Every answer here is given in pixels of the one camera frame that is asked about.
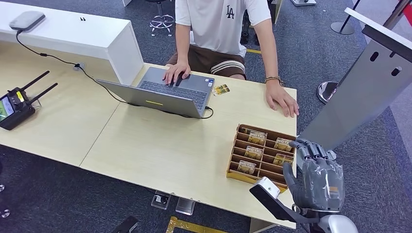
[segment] white t-shirt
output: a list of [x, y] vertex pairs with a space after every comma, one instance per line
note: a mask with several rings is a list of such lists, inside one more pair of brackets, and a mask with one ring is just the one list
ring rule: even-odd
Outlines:
[[267, 0], [176, 0], [176, 23], [192, 26], [190, 43], [212, 51], [246, 54], [240, 44], [243, 14], [252, 26], [271, 18]]

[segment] laptop lid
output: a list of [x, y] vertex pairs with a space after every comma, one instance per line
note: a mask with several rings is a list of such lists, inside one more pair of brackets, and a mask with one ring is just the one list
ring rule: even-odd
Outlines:
[[193, 100], [99, 79], [96, 81], [131, 105], [154, 108], [193, 118], [202, 118]]

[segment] laptop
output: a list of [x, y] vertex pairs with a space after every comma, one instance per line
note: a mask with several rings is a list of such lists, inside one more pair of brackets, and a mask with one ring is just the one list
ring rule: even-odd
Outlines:
[[165, 72], [164, 69], [150, 67], [136, 87], [96, 81], [131, 105], [202, 118], [215, 80], [193, 74], [182, 79], [179, 75], [176, 83], [165, 85], [162, 80]]

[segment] laptop keyboard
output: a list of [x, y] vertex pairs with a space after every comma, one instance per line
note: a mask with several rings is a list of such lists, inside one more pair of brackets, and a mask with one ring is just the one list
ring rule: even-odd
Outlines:
[[191, 99], [194, 101], [197, 109], [201, 109], [203, 103], [206, 99], [206, 92], [203, 91], [194, 91], [185, 88], [180, 88], [177, 86], [170, 86], [160, 83], [153, 83], [149, 81], [143, 81], [142, 85], [140, 86], [141, 89], [154, 91], [158, 93], [168, 94], [171, 96], [183, 97], [186, 99]]

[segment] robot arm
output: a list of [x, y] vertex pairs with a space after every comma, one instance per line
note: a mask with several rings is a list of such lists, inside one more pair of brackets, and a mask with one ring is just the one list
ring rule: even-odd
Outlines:
[[[345, 195], [342, 166], [314, 142], [298, 138], [290, 146], [295, 147], [298, 156], [304, 158], [303, 184], [295, 178], [291, 164], [283, 164], [283, 175], [296, 211], [284, 206], [263, 186], [255, 185], [250, 192], [277, 219], [308, 223], [311, 233], [358, 233], [349, 218], [339, 215]], [[303, 209], [306, 209], [306, 214], [301, 215]]]

